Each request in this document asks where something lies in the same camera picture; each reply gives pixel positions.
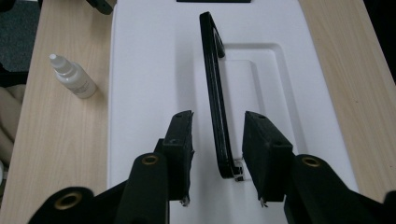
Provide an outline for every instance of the white tray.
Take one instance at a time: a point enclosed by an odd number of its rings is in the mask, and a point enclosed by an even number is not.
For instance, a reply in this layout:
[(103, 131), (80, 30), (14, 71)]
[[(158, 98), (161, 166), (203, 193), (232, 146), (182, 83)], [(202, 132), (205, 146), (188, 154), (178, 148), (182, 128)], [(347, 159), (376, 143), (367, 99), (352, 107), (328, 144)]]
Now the white tray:
[(261, 208), (251, 180), (220, 177), (199, 23), (207, 11), (226, 51), (219, 63), (234, 157), (242, 156), (244, 113), (251, 110), (267, 116), (295, 154), (324, 159), (357, 190), (297, 0), (119, 0), (111, 46), (108, 186), (128, 178), (134, 159), (153, 151), (174, 114), (192, 110), (191, 204), (171, 202), (170, 223), (286, 223), (282, 203)]

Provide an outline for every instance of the desk surface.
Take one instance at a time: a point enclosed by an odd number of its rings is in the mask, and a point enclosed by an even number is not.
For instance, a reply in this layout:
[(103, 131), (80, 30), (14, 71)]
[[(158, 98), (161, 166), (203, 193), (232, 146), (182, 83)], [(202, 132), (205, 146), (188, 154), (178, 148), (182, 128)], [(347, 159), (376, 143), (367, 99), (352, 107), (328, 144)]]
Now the desk surface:
[[(362, 194), (396, 189), (396, 87), (361, 0), (300, 0)], [(111, 16), (85, 1), (45, 1), (0, 223), (26, 223), (55, 191), (106, 189)], [(79, 62), (99, 92), (79, 100), (48, 56)]]

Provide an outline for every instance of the white dropper bottle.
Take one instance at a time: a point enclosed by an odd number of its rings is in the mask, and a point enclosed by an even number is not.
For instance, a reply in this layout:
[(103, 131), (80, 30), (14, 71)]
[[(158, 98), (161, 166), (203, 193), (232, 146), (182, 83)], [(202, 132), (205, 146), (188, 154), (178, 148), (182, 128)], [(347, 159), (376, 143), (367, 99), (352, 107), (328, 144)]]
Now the white dropper bottle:
[(56, 54), (51, 54), (49, 59), (58, 80), (76, 96), (83, 99), (95, 93), (95, 83), (78, 63)]

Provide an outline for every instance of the black object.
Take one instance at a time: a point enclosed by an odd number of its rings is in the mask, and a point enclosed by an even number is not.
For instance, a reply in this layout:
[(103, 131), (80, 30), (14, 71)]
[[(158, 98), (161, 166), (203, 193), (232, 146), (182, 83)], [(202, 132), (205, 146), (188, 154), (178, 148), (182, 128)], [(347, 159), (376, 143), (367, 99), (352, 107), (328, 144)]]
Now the black object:
[(285, 176), (289, 175), (293, 145), (267, 117), (247, 111), (242, 151), (258, 198), (283, 202)]
[(0, 72), (0, 87), (26, 84), (28, 72)]
[(374, 26), (376, 37), (393, 81), (396, 82), (396, 13), (393, 0), (364, 0), (363, 1)]
[(15, 4), (15, 0), (0, 0), (0, 12), (9, 11)]
[(177, 2), (197, 2), (197, 3), (250, 3), (251, 0), (177, 0)]
[(190, 201), (191, 123), (191, 111), (174, 115), (155, 151), (135, 159), (127, 181), (96, 197), (86, 188), (62, 189), (29, 223), (169, 223), (169, 201)]
[(228, 134), (227, 118), (221, 88), (218, 56), (225, 56), (219, 32), (209, 12), (200, 15), (201, 37), (205, 57), (207, 89), (215, 135), (216, 156), (223, 178), (242, 180), (242, 167), (235, 166)]
[(87, 0), (87, 2), (102, 14), (110, 15), (113, 11), (113, 7), (106, 0)]
[(347, 188), (330, 165), (318, 157), (298, 155), (292, 161), (286, 187), (289, 223), (396, 223), (393, 191), (384, 203)]

